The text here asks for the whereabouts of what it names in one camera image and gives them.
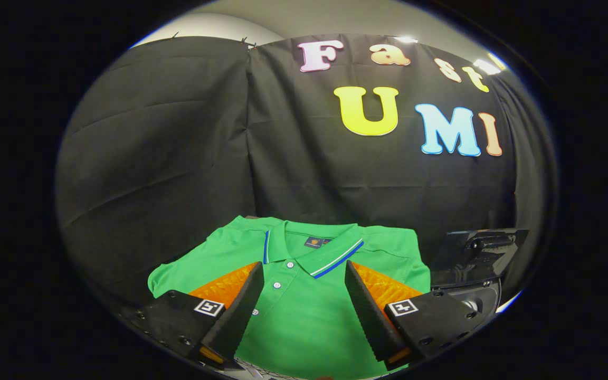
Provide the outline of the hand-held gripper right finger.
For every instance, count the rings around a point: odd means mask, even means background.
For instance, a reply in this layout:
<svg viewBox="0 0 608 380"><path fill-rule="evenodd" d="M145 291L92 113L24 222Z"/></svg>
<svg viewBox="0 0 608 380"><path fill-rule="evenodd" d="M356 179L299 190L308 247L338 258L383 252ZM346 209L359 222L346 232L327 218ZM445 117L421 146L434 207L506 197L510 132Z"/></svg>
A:
<svg viewBox="0 0 608 380"><path fill-rule="evenodd" d="M487 322L487 288L422 293L347 261L345 286L377 361L389 371L453 348Z"/></svg>

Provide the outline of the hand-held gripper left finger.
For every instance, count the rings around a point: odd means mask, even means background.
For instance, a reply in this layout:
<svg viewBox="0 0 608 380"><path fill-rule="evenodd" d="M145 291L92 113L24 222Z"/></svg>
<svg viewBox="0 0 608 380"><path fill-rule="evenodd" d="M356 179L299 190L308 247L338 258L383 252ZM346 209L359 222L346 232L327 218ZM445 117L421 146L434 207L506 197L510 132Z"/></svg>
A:
<svg viewBox="0 0 608 380"><path fill-rule="evenodd" d="M254 262L191 292L169 290L125 308L125 322L174 356L213 370L242 370L235 354L264 287Z"/></svg>

